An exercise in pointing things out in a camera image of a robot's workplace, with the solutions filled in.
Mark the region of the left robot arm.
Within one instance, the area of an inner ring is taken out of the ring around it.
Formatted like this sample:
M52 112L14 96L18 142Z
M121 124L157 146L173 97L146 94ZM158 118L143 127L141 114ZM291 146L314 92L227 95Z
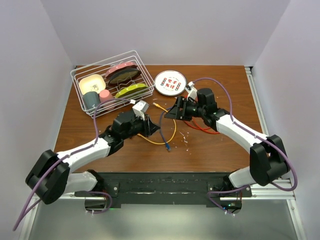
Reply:
M112 125L94 140L79 147L55 153L44 151L27 175L25 182L46 205L52 204L62 195L87 191L92 196L99 196L104 184L97 174L75 170L97 159L116 153L126 139L138 134L149 137L160 129L151 121L148 114L138 116L133 110L120 113Z

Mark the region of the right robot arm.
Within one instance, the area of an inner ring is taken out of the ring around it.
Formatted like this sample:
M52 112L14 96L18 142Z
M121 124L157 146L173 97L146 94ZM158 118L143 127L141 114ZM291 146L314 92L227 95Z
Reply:
M228 181L223 183L227 196L235 196L245 185L266 186L291 169L279 136L267 136L237 122L230 112L218 107L209 88L199 89L196 98L178 97L165 118L181 121L201 118L206 126L229 137L249 153L249 166L230 173Z

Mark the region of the white patterned round plate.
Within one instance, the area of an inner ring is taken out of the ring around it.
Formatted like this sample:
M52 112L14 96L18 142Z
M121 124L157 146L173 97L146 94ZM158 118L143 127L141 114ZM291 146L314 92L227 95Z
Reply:
M184 75L175 70L162 71L154 79L155 89L168 97L180 95L186 86L187 80Z

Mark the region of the yellow-green plate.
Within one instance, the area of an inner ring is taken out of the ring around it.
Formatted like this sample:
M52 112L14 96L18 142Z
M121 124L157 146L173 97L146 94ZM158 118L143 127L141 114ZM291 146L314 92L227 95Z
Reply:
M131 94L136 94L140 91L144 91L148 88L147 85L145 85L144 83L136 83L136 84L132 84L128 87L124 87L122 88L120 91L118 91L116 94L115 94L115 98L116 99L120 99L120 98L124 98L128 95L131 95Z

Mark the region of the pink cup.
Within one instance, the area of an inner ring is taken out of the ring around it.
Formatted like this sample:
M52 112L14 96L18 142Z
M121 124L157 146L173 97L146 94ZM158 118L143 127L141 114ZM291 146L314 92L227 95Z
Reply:
M113 99L113 95L112 93L107 90L107 89L103 89L100 93L99 93L99 99L100 99L100 103L101 103L101 108L105 108L107 111L113 110L115 107L113 106L113 102L111 102L111 100Z

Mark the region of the dark brown plate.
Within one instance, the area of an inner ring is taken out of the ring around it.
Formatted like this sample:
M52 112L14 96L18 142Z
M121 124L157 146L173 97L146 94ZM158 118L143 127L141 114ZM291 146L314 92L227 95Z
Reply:
M141 71L137 68L126 68L114 73L107 82L108 86L119 85L122 82L134 80L141 75Z

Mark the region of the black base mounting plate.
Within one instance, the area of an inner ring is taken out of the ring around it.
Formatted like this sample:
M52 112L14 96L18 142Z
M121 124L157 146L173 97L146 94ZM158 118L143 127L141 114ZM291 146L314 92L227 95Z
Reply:
M96 172L94 192L111 196L112 208L124 205L205 205L214 208L221 198L234 198L223 203L228 210L240 209L241 198L252 196L249 186L232 192L223 172Z

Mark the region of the grey cup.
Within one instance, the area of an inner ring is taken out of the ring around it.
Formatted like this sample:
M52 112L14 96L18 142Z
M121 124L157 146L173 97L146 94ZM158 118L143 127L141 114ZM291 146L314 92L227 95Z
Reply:
M86 110L96 108L100 103L99 94L95 91L89 91L83 95L83 102Z

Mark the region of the pink dotted plate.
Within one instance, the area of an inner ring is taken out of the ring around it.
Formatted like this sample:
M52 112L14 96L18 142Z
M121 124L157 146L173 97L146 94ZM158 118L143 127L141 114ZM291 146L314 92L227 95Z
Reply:
M120 64L117 64L115 66L112 66L110 69L108 69L105 73L105 78L109 79L113 74L127 69L127 68L136 68L137 65L133 61L127 61L127 62L122 62Z

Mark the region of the cream square bowl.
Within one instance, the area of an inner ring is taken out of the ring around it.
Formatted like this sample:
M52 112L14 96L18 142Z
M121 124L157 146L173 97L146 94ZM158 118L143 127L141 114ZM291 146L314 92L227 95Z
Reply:
M91 74L79 81L79 89L82 95L85 95L88 92L96 92L99 94L105 88L105 80L99 74Z

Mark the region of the aluminium frame rail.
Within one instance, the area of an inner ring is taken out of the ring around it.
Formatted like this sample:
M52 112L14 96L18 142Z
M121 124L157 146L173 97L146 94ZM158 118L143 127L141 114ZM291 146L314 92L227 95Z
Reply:
M268 127L265 121L264 113L260 104L260 100L258 97L258 93L255 86L255 81L252 75L252 67L245 66L244 67L246 76L248 79L248 83L250 86L250 90L252 93L252 97L254 100L255 108L257 111L257 115L259 118L260 126L262 129L262 132L266 135L269 135ZM252 199L257 200L286 200L287 208L289 211L289 216L291 218L291 221L293 223L293 227L295 230L295 234L297 236L298 240L306 240L307 236L302 224L302 220L300 218L300 214L298 211L298 207L296 204L296 196L295 193L292 192L286 192L281 191L280 189L276 188L272 185L267 185L265 187L261 186L253 186L253 197Z

